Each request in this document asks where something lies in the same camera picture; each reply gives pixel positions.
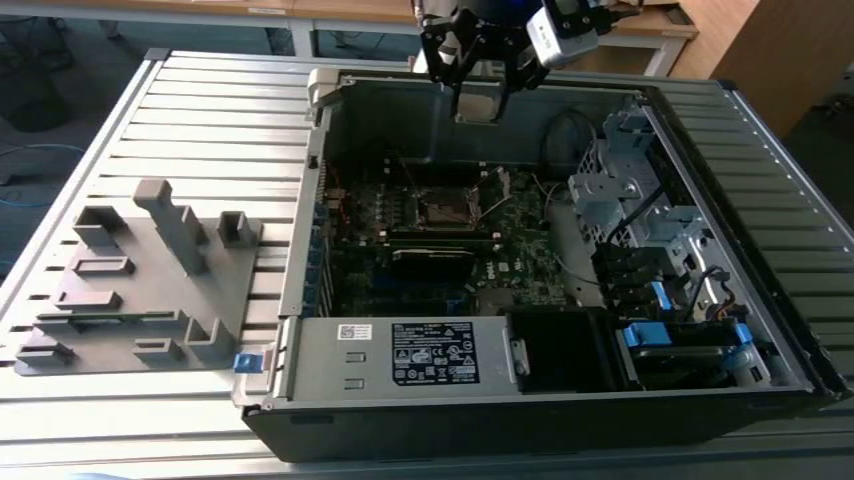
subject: warning label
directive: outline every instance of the warning label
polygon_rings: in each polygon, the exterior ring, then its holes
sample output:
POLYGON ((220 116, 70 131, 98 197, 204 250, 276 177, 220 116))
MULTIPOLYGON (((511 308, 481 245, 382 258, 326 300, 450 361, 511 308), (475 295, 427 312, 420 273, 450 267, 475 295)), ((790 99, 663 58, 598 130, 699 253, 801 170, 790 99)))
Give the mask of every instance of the warning label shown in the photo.
POLYGON ((481 383, 474 328, 465 323, 394 323, 392 378, 398 385, 481 383))

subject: slotted metal platform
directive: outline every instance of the slotted metal platform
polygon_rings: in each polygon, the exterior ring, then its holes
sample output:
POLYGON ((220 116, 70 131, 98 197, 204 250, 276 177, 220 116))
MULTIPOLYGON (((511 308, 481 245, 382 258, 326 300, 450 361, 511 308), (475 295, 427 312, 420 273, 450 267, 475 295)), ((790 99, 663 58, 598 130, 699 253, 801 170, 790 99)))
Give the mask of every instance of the slotted metal platform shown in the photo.
MULTIPOLYGON (((637 478, 802 478, 854 467, 851 400, 683 448, 291 465, 240 420, 230 371, 19 377, 15 353, 34 313, 54 310, 48 299, 75 250, 74 217, 84 204, 144 216, 131 201, 142 177, 168 178, 174 198, 199 217, 242 210, 263 220, 240 341, 272 340, 310 129, 304 86, 319 66, 362 68, 358 61, 194 52, 143 63, 0 289, 0 477, 12 473, 4 467, 30 467, 23 473, 40 478, 58 472, 514 478, 567 469, 597 469, 591 478, 603 478, 631 467, 637 478)), ((567 77, 649 83, 666 93, 801 313, 853 379, 854 237, 741 95, 714 82, 567 77)))

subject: blue tab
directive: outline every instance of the blue tab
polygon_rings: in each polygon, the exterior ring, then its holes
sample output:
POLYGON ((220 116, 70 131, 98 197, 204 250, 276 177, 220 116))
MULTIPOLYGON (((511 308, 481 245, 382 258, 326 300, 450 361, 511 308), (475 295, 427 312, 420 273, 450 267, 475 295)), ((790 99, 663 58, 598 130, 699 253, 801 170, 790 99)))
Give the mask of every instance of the blue tab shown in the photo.
POLYGON ((235 373, 263 373, 264 356, 255 353, 235 355, 235 373))
POLYGON ((741 345, 753 342, 753 333, 750 333, 750 328, 743 323, 735 325, 735 334, 738 335, 738 341, 741 345))
POLYGON ((667 292, 665 291, 662 282, 653 282, 653 290, 655 291, 655 295, 658 295, 658 304, 662 306, 662 310, 673 310, 673 303, 670 303, 670 298, 667 298, 667 292))
POLYGON ((666 347, 673 345, 663 322, 635 322, 623 329, 629 347, 666 347))

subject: floor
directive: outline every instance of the floor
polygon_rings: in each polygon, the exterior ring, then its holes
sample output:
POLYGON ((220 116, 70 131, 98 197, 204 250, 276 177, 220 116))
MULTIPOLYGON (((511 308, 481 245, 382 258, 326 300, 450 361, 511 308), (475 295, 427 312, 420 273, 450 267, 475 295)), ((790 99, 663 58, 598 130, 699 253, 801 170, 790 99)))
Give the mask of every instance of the floor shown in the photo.
MULTIPOLYGON (((290 34, 280 31, 268 42, 260 28, 122 23, 122 38, 107 40, 95 21, 70 20, 66 39, 76 65, 54 74, 54 80, 74 109, 72 120, 48 132, 16 132, 0 120, 0 153, 7 147, 34 143, 64 143, 86 148, 104 121, 134 71, 151 47, 230 53, 288 53, 290 34)), ((319 36, 320 54, 330 57, 406 60, 418 51, 415 37, 331 32, 319 36), (348 47, 340 48, 342 42, 348 47)), ((854 221, 850 181, 838 175, 839 165, 854 158, 851 119, 829 122, 819 112, 802 120, 786 144, 842 215, 854 221)), ((27 150, 0 156, 0 200, 50 203, 71 173, 78 155, 66 150, 27 150)), ((0 204, 0 279, 24 248, 47 211, 0 204)))

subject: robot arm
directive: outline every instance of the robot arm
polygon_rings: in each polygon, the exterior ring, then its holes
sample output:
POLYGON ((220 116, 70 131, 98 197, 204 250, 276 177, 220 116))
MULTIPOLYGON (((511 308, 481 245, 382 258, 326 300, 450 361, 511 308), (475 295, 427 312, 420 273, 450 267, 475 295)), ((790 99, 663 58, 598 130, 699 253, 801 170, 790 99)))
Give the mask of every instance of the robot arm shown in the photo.
POLYGON ((639 10, 614 11, 598 0, 414 0, 422 48, 432 81, 454 91, 481 60, 505 64, 497 121, 510 94, 535 89, 549 71, 598 46, 598 37, 639 10))

